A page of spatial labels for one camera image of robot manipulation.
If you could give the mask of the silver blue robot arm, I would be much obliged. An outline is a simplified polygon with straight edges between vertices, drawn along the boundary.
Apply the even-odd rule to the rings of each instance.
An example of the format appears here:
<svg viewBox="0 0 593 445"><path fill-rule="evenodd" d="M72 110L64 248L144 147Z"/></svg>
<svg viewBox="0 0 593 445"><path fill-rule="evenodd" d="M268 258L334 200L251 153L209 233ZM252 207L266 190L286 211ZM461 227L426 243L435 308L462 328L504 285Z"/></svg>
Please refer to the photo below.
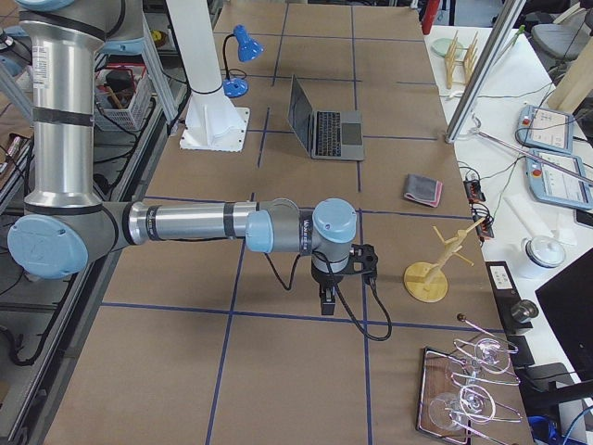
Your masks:
<svg viewBox="0 0 593 445"><path fill-rule="evenodd" d="M10 228L9 251L44 279L77 273L89 262L148 241L243 239L248 249L311 259L322 313L343 301L339 284L354 273L357 214L328 198L314 210L277 198L149 206L106 202L93 189L95 55L104 47L144 45L138 1L23 1L19 19L32 40L35 186Z"/></svg>

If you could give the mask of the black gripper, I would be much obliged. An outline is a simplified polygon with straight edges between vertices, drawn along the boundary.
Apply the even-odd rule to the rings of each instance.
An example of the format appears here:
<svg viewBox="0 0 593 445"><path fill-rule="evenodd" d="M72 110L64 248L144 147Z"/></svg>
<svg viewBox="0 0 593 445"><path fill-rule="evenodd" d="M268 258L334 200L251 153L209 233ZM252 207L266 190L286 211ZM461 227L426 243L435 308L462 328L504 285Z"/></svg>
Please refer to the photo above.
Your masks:
<svg viewBox="0 0 593 445"><path fill-rule="evenodd" d="M311 276L319 285L321 315L333 316L337 287L343 276L339 273L329 273L325 268L320 269L314 262L311 264Z"/></svg>

